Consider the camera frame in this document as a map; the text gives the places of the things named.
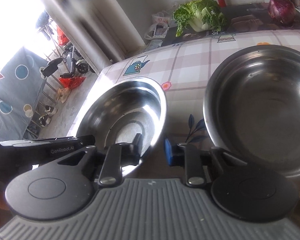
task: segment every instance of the scooter wheel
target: scooter wheel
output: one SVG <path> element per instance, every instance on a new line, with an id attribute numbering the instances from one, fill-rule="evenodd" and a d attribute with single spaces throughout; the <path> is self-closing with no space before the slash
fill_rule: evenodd
<path id="1" fill-rule="evenodd" d="M 92 67 L 89 66 L 89 69 L 90 69 L 90 71 L 91 71 L 92 73 L 96 73 L 96 72 L 93 70 Z"/>
<path id="2" fill-rule="evenodd" d="M 89 71 L 89 65 L 85 63 L 81 63 L 77 66 L 77 70 L 79 71 L 79 73 L 85 74 Z"/>

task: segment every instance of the red onion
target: red onion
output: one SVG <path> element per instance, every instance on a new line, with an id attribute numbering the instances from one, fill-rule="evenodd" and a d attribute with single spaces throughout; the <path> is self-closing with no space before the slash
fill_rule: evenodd
<path id="1" fill-rule="evenodd" d="M 290 0 L 270 0 L 268 13 L 272 19 L 282 25 L 292 26 L 296 9 Z"/>

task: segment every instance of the screw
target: screw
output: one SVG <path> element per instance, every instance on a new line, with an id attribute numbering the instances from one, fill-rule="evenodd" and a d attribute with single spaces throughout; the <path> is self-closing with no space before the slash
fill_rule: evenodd
<path id="1" fill-rule="evenodd" d="M 191 185 L 200 185 L 200 184 L 204 183 L 204 179 L 201 178 L 201 177 L 191 177 L 188 180 L 188 183 L 191 184 Z"/>
<path id="2" fill-rule="evenodd" d="M 100 180 L 100 182 L 104 185 L 112 185 L 116 183 L 116 179 L 114 177 L 105 177 Z"/>

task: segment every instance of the red bottle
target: red bottle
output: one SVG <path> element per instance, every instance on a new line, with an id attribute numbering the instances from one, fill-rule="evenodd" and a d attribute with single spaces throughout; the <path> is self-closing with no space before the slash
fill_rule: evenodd
<path id="1" fill-rule="evenodd" d="M 220 5 L 220 7 L 226 7 L 227 6 L 225 0 L 218 0 L 218 3 Z"/>

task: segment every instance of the teapot print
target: teapot print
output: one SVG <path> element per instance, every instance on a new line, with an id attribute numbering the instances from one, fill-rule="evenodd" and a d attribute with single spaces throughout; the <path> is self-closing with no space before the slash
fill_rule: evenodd
<path id="1" fill-rule="evenodd" d="M 145 64 L 147 64 L 150 60 L 146 60 L 146 56 L 140 56 L 135 58 L 131 64 L 129 65 L 129 67 L 127 68 L 127 70 L 125 71 L 125 73 L 123 74 L 124 76 L 127 75 L 132 75 L 132 74 L 137 74 L 140 73 L 141 68 L 143 68 L 145 66 Z"/>

